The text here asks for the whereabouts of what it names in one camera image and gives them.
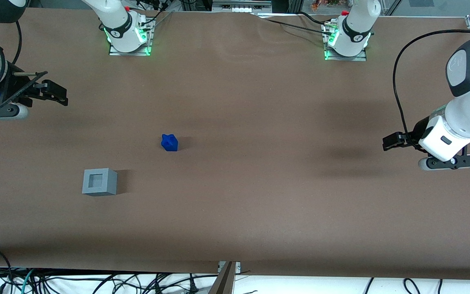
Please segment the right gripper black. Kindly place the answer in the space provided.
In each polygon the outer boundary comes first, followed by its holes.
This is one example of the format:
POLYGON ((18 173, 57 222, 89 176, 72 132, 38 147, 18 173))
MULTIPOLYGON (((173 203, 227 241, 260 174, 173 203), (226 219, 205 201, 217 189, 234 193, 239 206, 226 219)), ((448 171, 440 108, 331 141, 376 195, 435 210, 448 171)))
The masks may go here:
POLYGON ((52 80, 41 78, 43 72, 25 72, 13 63, 6 62, 5 73, 0 80, 0 108, 9 103, 19 103, 31 107, 32 99, 49 100, 68 106, 67 90, 52 80))

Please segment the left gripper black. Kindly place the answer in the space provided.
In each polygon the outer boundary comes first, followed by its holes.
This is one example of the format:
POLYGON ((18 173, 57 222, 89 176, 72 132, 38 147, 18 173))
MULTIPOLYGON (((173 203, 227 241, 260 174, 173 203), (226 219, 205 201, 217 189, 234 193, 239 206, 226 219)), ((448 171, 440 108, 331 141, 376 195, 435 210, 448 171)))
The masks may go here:
POLYGON ((395 149, 395 148, 405 148, 408 145, 414 149, 423 149, 419 141, 423 137, 429 118, 423 118, 412 129, 408 134, 404 132, 394 132, 388 136, 384 137, 384 152, 395 149))

